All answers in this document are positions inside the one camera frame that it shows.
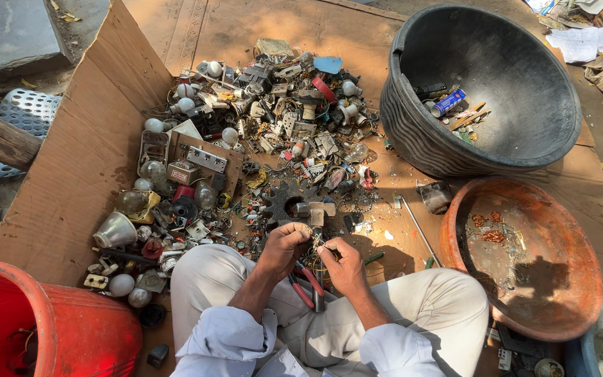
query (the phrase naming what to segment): metal gear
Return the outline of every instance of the metal gear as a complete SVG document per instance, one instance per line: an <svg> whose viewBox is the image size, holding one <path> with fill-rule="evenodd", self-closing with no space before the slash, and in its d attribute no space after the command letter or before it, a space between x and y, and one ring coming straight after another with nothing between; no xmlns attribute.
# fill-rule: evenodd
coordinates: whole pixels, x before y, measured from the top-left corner
<svg viewBox="0 0 603 377"><path fill-rule="evenodd" d="M297 184L296 180L293 180L292 184L281 181L279 188L272 187L271 194L264 199L267 207L262 210L264 218L267 219L267 230L294 221L306 222L306 219L290 217L288 215L289 207L294 206L298 202L322 202L324 198L316 195L315 189L316 187L314 186L302 188Z"/></svg>

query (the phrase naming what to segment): white pants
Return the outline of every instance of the white pants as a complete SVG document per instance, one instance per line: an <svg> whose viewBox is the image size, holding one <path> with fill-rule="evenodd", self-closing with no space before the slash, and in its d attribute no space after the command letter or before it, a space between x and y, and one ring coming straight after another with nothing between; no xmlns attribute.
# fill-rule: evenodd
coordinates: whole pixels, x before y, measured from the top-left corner
<svg viewBox="0 0 603 377"><path fill-rule="evenodd" d="M255 263L225 245L192 248L173 270L173 341L180 349L201 313L227 305ZM307 293L310 284L300 279ZM448 377L471 377L481 354L488 325L488 300L471 276L448 268L433 268L371 287L387 313L400 325L431 341L434 358ZM314 313L288 279L274 288L267 308L278 317L278 351L287 344L306 367L320 376L325 367L337 376L363 377L376 373L360 363L364 328L352 305L326 293L326 311ZM268 360L258 360L256 371Z"/></svg>

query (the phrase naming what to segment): paper sheet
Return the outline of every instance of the paper sheet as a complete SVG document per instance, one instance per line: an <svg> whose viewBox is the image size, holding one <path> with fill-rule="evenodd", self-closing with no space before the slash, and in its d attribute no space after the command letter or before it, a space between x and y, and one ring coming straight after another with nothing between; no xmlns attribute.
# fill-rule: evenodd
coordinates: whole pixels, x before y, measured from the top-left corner
<svg viewBox="0 0 603 377"><path fill-rule="evenodd" d="M557 0L524 0L534 12L546 15L553 9Z"/></svg>
<svg viewBox="0 0 603 377"><path fill-rule="evenodd" d="M565 62L590 62L603 50L603 28L551 30L546 40L562 50Z"/></svg>
<svg viewBox="0 0 603 377"><path fill-rule="evenodd" d="M590 14L598 14L603 9L603 0L575 0L574 4Z"/></svg>

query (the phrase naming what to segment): shirt sleeve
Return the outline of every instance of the shirt sleeve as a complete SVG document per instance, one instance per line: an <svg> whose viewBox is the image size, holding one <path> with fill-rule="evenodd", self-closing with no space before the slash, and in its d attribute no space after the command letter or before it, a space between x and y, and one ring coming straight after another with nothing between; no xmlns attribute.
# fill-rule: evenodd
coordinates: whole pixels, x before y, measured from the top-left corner
<svg viewBox="0 0 603 377"><path fill-rule="evenodd" d="M444 377L430 340L396 323L373 327L360 342L362 363L382 377Z"/></svg>
<svg viewBox="0 0 603 377"><path fill-rule="evenodd" d="M233 306L208 308L176 352L181 357L172 377L251 376L255 361L273 350L276 313L265 309L262 325L250 313Z"/></svg>

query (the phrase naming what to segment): person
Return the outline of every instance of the person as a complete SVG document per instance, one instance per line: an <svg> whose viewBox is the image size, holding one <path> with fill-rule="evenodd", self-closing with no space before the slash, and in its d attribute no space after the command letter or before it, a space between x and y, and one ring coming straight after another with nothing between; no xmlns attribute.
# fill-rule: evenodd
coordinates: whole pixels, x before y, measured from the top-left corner
<svg viewBox="0 0 603 377"><path fill-rule="evenodd" d="M180 258L173 377L473 375L489 308L475 279L432 268L370 288L360 252L334 238L317 251L344 296L325 292L316 313L287 279L310 236L303 223L273 229L257 263L218 244Z"/></svg>

